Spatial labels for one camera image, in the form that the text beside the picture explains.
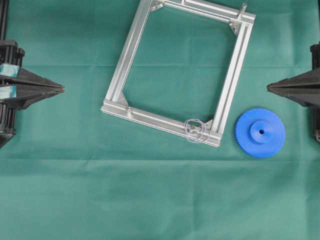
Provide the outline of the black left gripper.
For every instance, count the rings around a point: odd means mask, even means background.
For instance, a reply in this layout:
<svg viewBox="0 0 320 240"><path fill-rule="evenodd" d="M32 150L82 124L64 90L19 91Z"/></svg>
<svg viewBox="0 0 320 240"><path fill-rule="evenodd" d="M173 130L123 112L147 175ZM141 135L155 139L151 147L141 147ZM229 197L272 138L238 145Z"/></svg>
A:
<svg viewBox="0 0 320 240"><path fill-rule="evenodd" d="M25 110L30 105L64 92L64 86L39 76L22 67L25 51L14 40L0 41L0 134L14 135L16 109ZM60 88L45 91L22 91L17 97L17 87L11 82L15 78L23 84Z"/></svg>

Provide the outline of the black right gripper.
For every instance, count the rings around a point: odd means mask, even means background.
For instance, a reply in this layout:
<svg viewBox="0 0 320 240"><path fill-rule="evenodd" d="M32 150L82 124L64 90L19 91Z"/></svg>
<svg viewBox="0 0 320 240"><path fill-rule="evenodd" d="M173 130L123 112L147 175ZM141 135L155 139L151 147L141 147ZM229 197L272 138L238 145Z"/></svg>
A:
<svg viewBox="0 0 320 240"><path fill-rule="evenodd" d="M312 53L312 69L320 67L320 44L310 47ZM312 109L312 134L320 142L320 72L308 71L300 75L286 78L267 85L267 90L278 96L287 98Z"/></svg>

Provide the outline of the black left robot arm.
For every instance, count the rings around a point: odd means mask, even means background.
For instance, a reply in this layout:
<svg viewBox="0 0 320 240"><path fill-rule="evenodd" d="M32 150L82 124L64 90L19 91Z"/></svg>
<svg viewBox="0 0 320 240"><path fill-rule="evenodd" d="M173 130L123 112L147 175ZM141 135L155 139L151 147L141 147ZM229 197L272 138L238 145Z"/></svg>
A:
<svg viewBox="0 0 320 240"><path fill-rule="evenodd" d="M22 67L25 51L6 40L9 1L0 2L0 136L15 135L16 112L64 92L64 86Z"/></svg>

